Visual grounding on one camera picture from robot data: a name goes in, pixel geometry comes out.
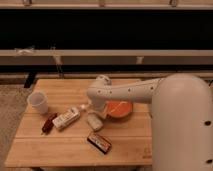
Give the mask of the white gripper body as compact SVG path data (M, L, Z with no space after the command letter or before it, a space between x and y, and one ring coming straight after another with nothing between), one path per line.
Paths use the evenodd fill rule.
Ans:
M105 101L89 101L89 109L102 119L105 119L107 116Z

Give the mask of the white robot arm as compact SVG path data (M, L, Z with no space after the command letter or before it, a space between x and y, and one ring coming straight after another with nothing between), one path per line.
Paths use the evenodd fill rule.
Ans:
M213 171L213 93L201 78L164 78L113 85L98 76L87 96L100 110L108 100L151 105L153 171Z

